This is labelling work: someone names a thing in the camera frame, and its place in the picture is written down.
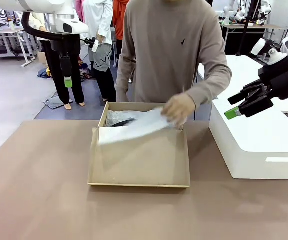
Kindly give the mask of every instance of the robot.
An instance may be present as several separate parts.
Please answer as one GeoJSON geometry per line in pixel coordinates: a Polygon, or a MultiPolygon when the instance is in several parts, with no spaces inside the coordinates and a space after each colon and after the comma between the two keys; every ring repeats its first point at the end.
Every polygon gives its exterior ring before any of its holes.
{"type": "Polygon", "coordinates": [[[245,115],[247,118],[273,107],[272,98],[288,99],[288,37],[282,42],[287,53],[280,53],[274,42],[261,39],[252,54],[269,54],[267,65],[258,70],[259,80],[246,85],[243,90],[228,99],[231,105],[244,100],[238,107],[225,113],[230,120],[245,115]]]}
{"type": "MultiPolygon", "coordinates": [[[[224,13],[225,13],[225,20],[223,22],[223,24],[229,24],[229,18],[230,18],[230,14],[229,12],[234,11],[234,4],[235,4],[236,0],[229,0],[229,6],[226,6],[224,8],[224,13]]],[[[239,11],[235,14],[235,20],[236,21],[242,21],[243,19],[245,19],[244,15],[246,13],[245,10],[245,4],[243,0],[237,0],[238,2],[238,9],[239,11]]]]}
{"type": "MultiPolygon", "coordinates": [[[[237,1],[238,9],[239,9],[239,11],[235,14],[235,20],[238,22],[243,22],[245,20],[245,13],[246,13],[245,7],[246,6],[244,4],[244,1],[243,0],[229,0],[229,6],[226,6],[224,8],[224,13],[225,13],[225,20],[223,22],[224,24],[229,24],[229,17],[230,17],[229,12],[234,11],[235,1],[237,1]]],[[[258,5],[256,9],[257,9],[256,15],[254,16],[255,19],[252,19],[252,22],[258,21],[257,24],[264,25],[266,23],[267,16],[272,11],[270,1],[258,0],[258,5]]]]}
{"type": "Polygon", "coordinates": [[[79,54],[80,40],[96,52],[98,41],[94,37],[80,39],[79,34],[87,33],[88,26],[75,17],[73,0],[0,0],[0,9],[24,12],[21,20],[24,31],[51,41],[52,49],[60,54],[60,65],[65,81],[71,81],[69,56],[72,53],[79,54]],[[32,29],[28,25],[30,13],[45,14],[48,32],[32,29]]]}
{"type": "Polygon", "coordinates": [[[267,16],[272,12],[269,0],[261,0],[261,7],[258,14],[258,24],[265,25],[267,16]]]}

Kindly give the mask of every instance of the black pants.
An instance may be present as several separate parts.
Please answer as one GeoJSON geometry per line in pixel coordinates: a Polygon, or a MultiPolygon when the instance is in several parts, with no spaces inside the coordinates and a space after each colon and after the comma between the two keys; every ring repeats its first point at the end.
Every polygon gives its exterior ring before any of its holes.
{"type": "MultiPolygon", "coordinates": [[[[51,49],[49,41],[40,42],[45,52],[47,64],[50,70],[50,74],[52,75],[58,97],[60,101],[62,101],[63,104],[66,105],[69,103],[69,92],[68,89],[65,87],[64,77],[59,62],[59,54],[51,49]]],[[[80,81],[78,55],[71,55],[70,62],[72,65],[72,92],[75,102],[81,104],[84,102],[84,94],[80,81]]]]}
{"type": "Polygon", "coordinates": [[[93,69],[94,77],[97,81],[100,94],[103,99],[108,99],[108,102],[116,102],[115,84],[110,68],[106,71],[98,71],[94,69],[94,62],[91,61],[90,65],[93,69]]]}
{"type": "Polygon", "coordinates": [[[123,47],[123,41],[122,40],[116,40],[116,48],[117,48],[117,59],[119,59],[119,55],[122,52],[123,47]]]}

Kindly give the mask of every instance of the white container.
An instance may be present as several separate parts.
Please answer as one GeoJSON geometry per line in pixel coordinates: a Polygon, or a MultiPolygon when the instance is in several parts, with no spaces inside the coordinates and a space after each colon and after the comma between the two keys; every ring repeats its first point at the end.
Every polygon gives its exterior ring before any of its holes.
{"type": "Polygon", "coordinates": [[[228,120],[226,100],[214,100],[210,130],[235,179],[288,180],[288,117],[270,108],[228,120]]]}

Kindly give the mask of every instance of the floor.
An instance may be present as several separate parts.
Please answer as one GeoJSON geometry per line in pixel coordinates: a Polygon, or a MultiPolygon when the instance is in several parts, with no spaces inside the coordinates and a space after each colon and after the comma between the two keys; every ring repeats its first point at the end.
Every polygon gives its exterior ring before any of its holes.
{"type": "MultiPolygon", "coordinates": [[[[81,56],[87,63],[87,51],[84,48],[81,56]]],[[[85,107],[72,103],[72,110],[65,110],[63,107],[51,110],[42,102],[54,95],[53,82],[51,79],[35,77],[37,71],[43,66],[37,61],[25,68],[21,68],[20,65],[21,63],[16,59],[0,59],[0,146],[23,121],[98,120],[100,118],[104,103],[95,80],[86,80],[82,83],[85,107]]],[[[111,71],[116,80],[117,69],[111,66],[111,71]]],[[[210,111],[209,104],[203,105],[191,119],[208,121],[210,111]]]]}
{"type": "Polygon", "coordinates": [[[38,61],[21,68],[23,62],[0,59],[0,146],[23,121],[34,119],[44,99],[55,93],[51,79],[36,77],[42,68],[38,61]]]}

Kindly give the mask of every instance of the white shirt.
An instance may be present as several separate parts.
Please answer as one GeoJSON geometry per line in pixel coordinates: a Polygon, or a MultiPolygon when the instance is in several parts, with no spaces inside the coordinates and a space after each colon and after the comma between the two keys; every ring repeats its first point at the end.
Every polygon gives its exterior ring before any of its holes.
{"type": "MultiPolygon", "coordinates": [[[[45,18],[42,13],[31,13],[29,15],[29,26],[33,29],[39,30],[40,27],[45,27],[45,18]]],[[[36,38],[39,41],[49,41],[40,37],[36,38]]]]}
{"type": "Polygon", "coordinates": [[[104,36],[102,44],[112,44],[110,24],[113,18],[112,0],[84,0],[83,1],[84,23],[88,26],[88,38],[98,35],[104,36]]]}

